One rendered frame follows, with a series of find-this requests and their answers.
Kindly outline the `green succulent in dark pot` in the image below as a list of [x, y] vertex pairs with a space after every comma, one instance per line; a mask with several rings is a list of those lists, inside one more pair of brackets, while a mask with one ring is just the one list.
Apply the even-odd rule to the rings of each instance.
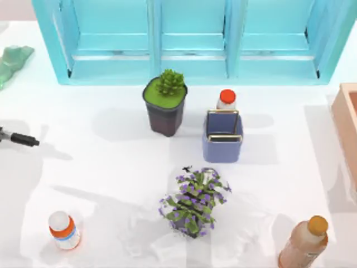
[[188, 89], [184, 75], [166, 69], [151, 79], [143, 90], [151, 130], [173, 136], [182, 123]]

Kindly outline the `blue square basket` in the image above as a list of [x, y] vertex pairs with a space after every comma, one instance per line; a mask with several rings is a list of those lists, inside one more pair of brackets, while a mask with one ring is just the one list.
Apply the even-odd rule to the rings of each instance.
[[243, 124], [238, 110], [208, 110], [202, 134], [204, 160], [210, 163], [238, 161], [243, 137]]

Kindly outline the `white bottle with red cap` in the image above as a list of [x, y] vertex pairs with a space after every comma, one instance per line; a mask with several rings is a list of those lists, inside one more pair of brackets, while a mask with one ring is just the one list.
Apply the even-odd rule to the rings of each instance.
[[223, 89], [219, 94], [219, 99], [216, 109], [235, 110], [236, 109], [236, 93], [231, 89]]

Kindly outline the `purple flowering potted plant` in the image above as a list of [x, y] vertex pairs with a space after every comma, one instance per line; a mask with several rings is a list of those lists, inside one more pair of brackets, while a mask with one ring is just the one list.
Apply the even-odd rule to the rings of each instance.
[[178, 192], [162, 198], [158, 212], [172, 228], [191, 238], [202, 237], [215, 227], [214, 207], [227, 202], [223, 191], [232, 190], [211, 167], [195, 170], [185, 166], [182, 170], [176, 177]]

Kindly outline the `light blue rack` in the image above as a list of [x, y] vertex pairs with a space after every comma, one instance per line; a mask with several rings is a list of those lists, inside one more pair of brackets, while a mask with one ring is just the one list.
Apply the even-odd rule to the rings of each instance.
[[327, 84], [357, 0], [32, 0], [60, 84]]

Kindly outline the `white and orange bottle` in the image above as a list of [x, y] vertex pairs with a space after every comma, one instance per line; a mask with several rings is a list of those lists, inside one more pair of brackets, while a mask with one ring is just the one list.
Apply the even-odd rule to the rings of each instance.
[[81, 240], [80, 231], [77, 229], [73, 218], [64, 211], [53, 212], [48, 220], [49, 230], [58, 248], [72, 250]]

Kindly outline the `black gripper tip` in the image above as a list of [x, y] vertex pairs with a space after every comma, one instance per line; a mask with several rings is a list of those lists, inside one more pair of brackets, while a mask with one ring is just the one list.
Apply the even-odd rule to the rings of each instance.
[[32, 136], [23, 135], [17, 132], [9, 132], [5, 130], [3, 127], [0, 127], [0, 142], [2, 140], [9, 140], [13, 143], [17, 143], [28, 147], [34, 147], [40, 144], [40, 142]]

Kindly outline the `beige bottle with orange cap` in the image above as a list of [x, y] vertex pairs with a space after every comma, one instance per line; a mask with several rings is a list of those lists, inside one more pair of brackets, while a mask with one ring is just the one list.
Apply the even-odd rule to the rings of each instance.
[[278, 255], [278, 268], [310, 268], [326, 249], [328, 227], [327, 220], [318, 215], [300, 222]]

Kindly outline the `salmon-coloured box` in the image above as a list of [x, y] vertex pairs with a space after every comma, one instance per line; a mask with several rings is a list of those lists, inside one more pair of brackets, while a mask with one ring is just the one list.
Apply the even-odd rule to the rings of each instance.
[[331, 105], [341, 148], [357, 193], [357, 83], [341, 83]]

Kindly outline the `green glass figurine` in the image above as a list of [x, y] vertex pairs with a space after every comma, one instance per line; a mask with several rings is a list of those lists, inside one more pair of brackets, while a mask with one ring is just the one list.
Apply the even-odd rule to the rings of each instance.
[[28, 58], [35, 51], [29, 46], [8, 46], [0, 57], [0, 90], [13, 77], [14, 73], [21, 70]]

